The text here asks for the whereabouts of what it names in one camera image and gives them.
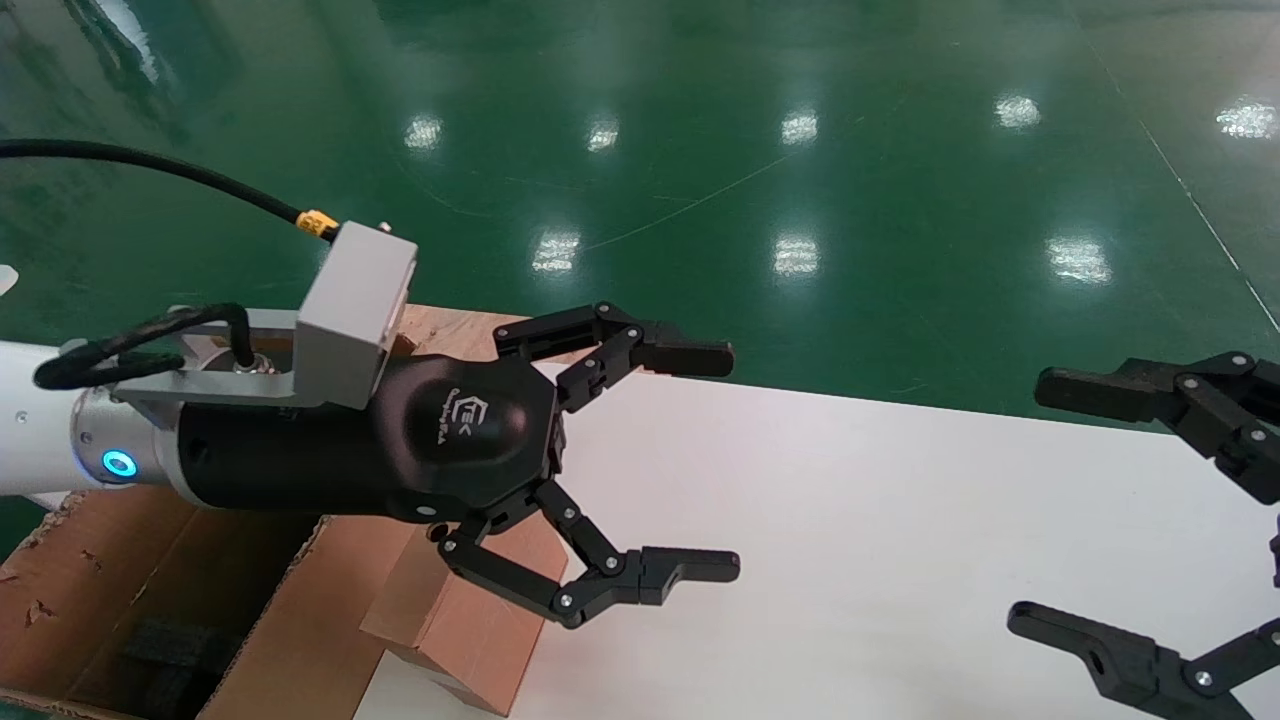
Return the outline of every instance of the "cardboard box flap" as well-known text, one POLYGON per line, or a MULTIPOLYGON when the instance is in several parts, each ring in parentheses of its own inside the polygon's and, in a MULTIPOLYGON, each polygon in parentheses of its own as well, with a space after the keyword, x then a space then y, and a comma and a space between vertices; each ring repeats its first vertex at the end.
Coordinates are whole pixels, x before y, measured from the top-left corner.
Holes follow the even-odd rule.
POLYGON ((381 657, 360 621, 415 527, 329 518, 288 573, 201 720, 349 720, 381 657))
POLYGON ((73 495, 0 565, 0 688, 61 700, 187 525, 168 488, 73 495))

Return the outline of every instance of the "black robotic gripper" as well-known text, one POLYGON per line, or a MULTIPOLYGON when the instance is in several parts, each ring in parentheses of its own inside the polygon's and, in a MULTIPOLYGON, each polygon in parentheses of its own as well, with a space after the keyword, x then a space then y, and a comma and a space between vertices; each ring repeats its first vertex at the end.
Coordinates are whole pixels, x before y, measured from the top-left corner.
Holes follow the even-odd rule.
MULTIPOLYGON (((1041 373, 1036 401, 1129 423, 1158 420, 1254 500, 1280 501, 1280 365, 1226 352, 1192 365, 1129 359, 1115 373, 1041 373)), ((1280 587, 1280 536, 1274 584, 1280 587)), ((1152 638, 1019 602, 1009 629, 1079 657, 1098 693, 1166 720, 1252 720, 1231 689, 1280 665, 1280 619, 1185 660, 1152 638)))

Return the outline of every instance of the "white surface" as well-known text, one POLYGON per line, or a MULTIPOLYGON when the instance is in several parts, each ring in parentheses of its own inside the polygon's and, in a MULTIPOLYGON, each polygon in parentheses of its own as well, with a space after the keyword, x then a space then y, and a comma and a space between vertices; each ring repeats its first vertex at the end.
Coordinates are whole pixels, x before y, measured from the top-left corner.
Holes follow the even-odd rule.
MULTIPOLYGON (((1187 657, 1280 610, 1275 511, 1172 437, 653 375, 567 420, 562 482, 620 548, 742 577, 548 624, 517 720, 1137 720, 1010 605, 1187 657)), ((1280 716, 1276 673, 1236 694, 1280 716)), ((356 717, 424 716, 484 715, 384 657, 356 717)))
POLYGON ((72 413, 83 391, 31 382, 36 366, 55 355, 56 347, 0 341, 0 495, 102 487, 72 452, 72 413))

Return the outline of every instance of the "black cable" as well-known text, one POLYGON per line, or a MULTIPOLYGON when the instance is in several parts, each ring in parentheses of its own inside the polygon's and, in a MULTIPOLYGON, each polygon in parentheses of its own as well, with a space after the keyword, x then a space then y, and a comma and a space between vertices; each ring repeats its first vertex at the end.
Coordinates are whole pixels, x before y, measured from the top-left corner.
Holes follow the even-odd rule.
POLYGON ((44 389, 77 389, 177 370, 184 363, 180 355, 125 356, 123 354, 154 340, 216 320, 227 322, 236 364, 242 368, 252 366, 253 347, 250 342, 248 311, 233 302, 223 302, 170 310, 115 337, 72 348, 36 368, 32 379, 36 387, 44 389), (119 359, 115 365, 97 366, 104 360, 116 356, 119 359))
MULTIPOLYGON (((239 181, 234 181, 221 173, 215 173, 200 165, 192 165, 164 155, 156 155, 132 147, 120 147, 104 142, 88 142, 83 140, 0 140, 0 159, 3 158, 78 158, 83 160, 105 160, 108 163, 123 163, 140 168, 151 168, 161 173, 169 173, 198 182, 204 186, 225 192, 246 202, 256 205, 262 210, 289 223, 303 227, 300 219, 305 215, 302 210, 273 197, 261 190, 252 188, 239 181)), ((312 232, 310 227, 303 227, 312 232)), ((337 234, 335 227, 325 227, 323 231, 312 232, 323 240, 333 242, 337 234)))

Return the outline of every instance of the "blue indicator light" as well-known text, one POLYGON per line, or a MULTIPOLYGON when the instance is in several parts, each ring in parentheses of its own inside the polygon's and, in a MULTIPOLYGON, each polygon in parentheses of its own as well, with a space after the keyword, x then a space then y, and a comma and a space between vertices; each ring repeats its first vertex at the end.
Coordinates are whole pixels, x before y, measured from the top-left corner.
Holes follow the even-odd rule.
POLYGON ((138 464, 128 454, 108 450, 102 454, 102 466, 118 478, 132 478, 138 474, 138 464))

